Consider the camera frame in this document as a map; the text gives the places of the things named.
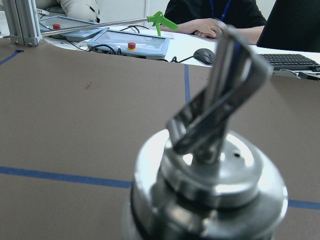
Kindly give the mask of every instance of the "black mouse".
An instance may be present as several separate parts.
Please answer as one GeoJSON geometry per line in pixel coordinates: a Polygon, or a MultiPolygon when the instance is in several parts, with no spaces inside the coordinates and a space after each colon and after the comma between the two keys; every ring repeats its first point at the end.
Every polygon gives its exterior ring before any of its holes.
{"type": "Polygon", "coordinates": [[[193,57],[205,65],[212,65],[215,60],[213,51],[207,48],[200,48],[194,52],[193,57]]]}

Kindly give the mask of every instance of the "black keyboard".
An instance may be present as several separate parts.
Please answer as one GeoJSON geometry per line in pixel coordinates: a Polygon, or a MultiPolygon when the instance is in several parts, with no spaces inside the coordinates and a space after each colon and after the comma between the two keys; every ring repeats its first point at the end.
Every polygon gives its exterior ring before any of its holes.
{"type": "Polygon", "coordinates": [[[311,70],[320,72],[320,64],[301,54],[259,54],[273,70],[311,70]]]}

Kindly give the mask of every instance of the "blue line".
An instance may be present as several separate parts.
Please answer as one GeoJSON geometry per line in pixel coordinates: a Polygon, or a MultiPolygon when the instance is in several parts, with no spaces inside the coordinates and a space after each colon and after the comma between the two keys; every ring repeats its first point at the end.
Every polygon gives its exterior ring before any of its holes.
{"type": "Polygon", "coordinates": [[[185,102],[190,101],[190,82],[189,82],[189,65],[184,65],[184,94],[185,102]]]}
{"type": "Polygon", "coordinates": [[[320,210],[320,203],[312,202],[312,201],[289,200],[288,206],[291,208],[298,208],[298,209],[320,210]]]}
{"type": "MultiPolygon", "coordinates": [[[[80,183],[80,184],[99,185],[99,186],[107,186],[107,187],[122,188],[122,189],[129,189],[132,185],[132,182],[130,181],[62,174],[62,173],[54,173],[54,172],[48,172],[48,171],[28,170],[28,169],[22,169],[22,168],[6,167],[6,166],[0,166],[0,174],[15,175],[15,176],[22,176],[22,177],[29,177],[29,178],[37,178],[37,179],[48,179],[48,180],[80,183]]],[[[320,210],[319,202],[289,200],[288,206],[291,208],[298,208],[298,209],[320,210]]]]}
{"type": "Polygon", "coordinates": [[[49,179],[64,182],[100,185],[114,188],[129,189],[132,185],[130,181],[113,180],[107,178],[98,178],[90,176],[80,176],[71,174],[61,174],[47,171],[27,170],[22,168],[0,166],[0,174],[8,174],[29,178],[49,179]]]}
{"type": "Polygon", "coordinates": [[[9,61],[10,59],[13,59],[15,56],[17,56],[21,52],[23,52],[23,50],[16,49],[14,53],[12,53],[10,56],[8,56],[7,58],[0,61],[0,65],[4,64],[5,62],[9,61]]]}

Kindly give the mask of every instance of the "computer monitor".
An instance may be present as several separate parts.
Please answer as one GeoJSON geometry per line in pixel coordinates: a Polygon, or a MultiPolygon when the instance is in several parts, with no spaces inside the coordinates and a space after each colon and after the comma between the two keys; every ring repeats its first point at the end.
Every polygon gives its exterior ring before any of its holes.
{"type": "Polygon", "coordinates": [[[276,0],[257,46],[320,53],[319,0],[276,0]]]}

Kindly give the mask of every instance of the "white wall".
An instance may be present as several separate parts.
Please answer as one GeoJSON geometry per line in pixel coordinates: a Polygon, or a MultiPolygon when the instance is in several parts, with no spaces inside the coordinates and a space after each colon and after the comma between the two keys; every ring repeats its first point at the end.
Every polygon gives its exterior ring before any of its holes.
{"type": "MultiPolygon", "coordinates": [[[[99,0],[101,22],[114,22],[151,16],[157,11],[165,12],[169,0],[99,0]]],[[[267,19],[276,0],[256,0],[267,19]]]]}

